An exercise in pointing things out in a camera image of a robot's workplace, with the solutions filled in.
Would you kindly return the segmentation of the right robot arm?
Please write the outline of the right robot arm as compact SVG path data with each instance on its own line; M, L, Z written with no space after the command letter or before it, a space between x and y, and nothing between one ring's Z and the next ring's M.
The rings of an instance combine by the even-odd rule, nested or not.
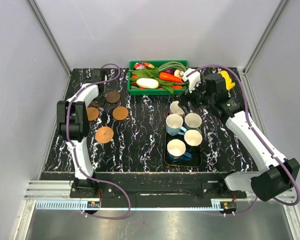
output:
M201 77L198 70L189 68L181 78L187 89L178 95L179 106L189 113L189 103L195 108L206 107L244 145L257 165L257 172L233 172L218 182L217 192L229 198L235 191L250 192L260 200L271 199L283 204L278 198L284 192L295 189L296 199L285 202L295 206L300 202L300 190L296 178L300 170L299 162L287 159L278 151L253 122L246 99L231 97L229 92L235 87L230 73L221 70Z

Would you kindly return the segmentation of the pink cup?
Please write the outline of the pink cup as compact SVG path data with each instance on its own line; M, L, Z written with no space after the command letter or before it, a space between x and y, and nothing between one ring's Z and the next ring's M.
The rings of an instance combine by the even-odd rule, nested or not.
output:
M176 114L184 118L187 113L179 106L179 101L173 101L169 107L169 114Z

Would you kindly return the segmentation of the dark walnut coaster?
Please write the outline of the dark walnut coaster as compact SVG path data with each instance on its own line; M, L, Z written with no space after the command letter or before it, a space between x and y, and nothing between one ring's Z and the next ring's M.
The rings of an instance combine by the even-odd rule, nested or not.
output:
M121 99L121 95L118 91L110 91L106 94L105 99L110 104L115 104Z
M90 102L90 105L92 107L98 108L98 107L102 107L105 104L105 102L106 102L106 98L104 96L98 96Z

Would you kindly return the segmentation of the light brown wooden coaster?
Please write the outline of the light brown wooden coaster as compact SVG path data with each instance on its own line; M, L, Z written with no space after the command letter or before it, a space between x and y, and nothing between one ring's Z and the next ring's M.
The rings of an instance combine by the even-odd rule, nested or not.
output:
M99 117L99 110L95 107L88 107L86 109L87 112L87 119L88 121L92 122Z
M113 110L112 115L116 120L122 121L128 117L129 111L124 106L118 106Z

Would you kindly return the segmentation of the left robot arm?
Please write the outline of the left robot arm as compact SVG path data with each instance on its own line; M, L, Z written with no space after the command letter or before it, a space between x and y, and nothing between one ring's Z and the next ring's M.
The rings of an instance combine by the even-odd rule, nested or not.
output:
M94 170L90 161L87 137L90 132L87 106L103 92L98 85L104 86L108 80L104 69L92 71L91 77L85 79L80 89L66 100L56 105L57 131L66 142L74 164L74 176L78 180L88 180Z

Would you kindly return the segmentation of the white cup dark body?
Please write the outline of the white cup dark body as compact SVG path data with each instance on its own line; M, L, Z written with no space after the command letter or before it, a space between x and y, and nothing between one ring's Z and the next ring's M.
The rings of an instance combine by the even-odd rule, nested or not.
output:
M190 129L184 134L184 141L188 152L197 151L203 141L202 133L196 129Z

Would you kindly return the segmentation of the woven rattan coaster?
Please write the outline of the woven rattan coaster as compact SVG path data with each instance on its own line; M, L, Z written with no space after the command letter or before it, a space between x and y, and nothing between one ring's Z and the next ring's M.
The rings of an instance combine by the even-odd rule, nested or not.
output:
M96 141L101 144L109 143L113 139L113 137L114 131L108 126L99 128L95 133Z

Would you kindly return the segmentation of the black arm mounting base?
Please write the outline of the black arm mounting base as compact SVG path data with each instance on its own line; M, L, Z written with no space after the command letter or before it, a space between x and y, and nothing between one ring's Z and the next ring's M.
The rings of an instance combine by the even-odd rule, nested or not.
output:
M67 180L41 180L44 189L64 190L71 198L91 198L106 209L216 208L212 200L254 201L255 195L226 189L226 173L146 172L98 173L101 182L82 183L76 187L73 176Z

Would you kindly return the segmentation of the grey blue cup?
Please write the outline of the grey blue cup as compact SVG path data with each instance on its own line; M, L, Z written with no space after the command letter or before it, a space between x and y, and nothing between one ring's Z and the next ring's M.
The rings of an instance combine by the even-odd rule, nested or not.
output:
M202 124L202 118L197 113L191 112L184 117L184 126L187 130L199 129Z

